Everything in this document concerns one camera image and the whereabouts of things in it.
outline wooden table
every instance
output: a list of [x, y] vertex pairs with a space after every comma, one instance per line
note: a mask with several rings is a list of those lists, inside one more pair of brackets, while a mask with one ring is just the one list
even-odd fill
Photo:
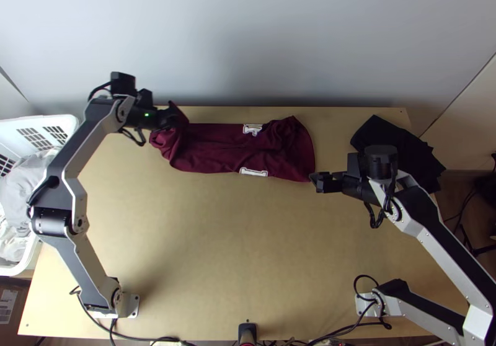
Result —
[[[191, 122], [263, 123], [295, 115], [308, 129], [317, 171], [343, 171], [350, 138], [372, 114], [409, 127], [404, 109], [184, 107]], [[308, 184], [173, 169], [157, 149], [109, 135], [79, 178], [89, 195], [95, 251], [125, 291], [139, 293], [136, 319], [117, 330], [139, 337], [232, 340], [256, 322], [261, 339], [311, 339], [357, 319], [353, 279], [407, 280], [412, 291], [465, 311], [466, 302], [434, 260], [391, 223], [369, 227], [362, 202], [316, 194]], [[76, 285], [44, 245], [20, 334], [107, 338], [69, 296]], [[362, 290], [370, 283], [363, 282]], [[362, 327], [352, 337], [425, 335], [403, 318], [392, 330]]]

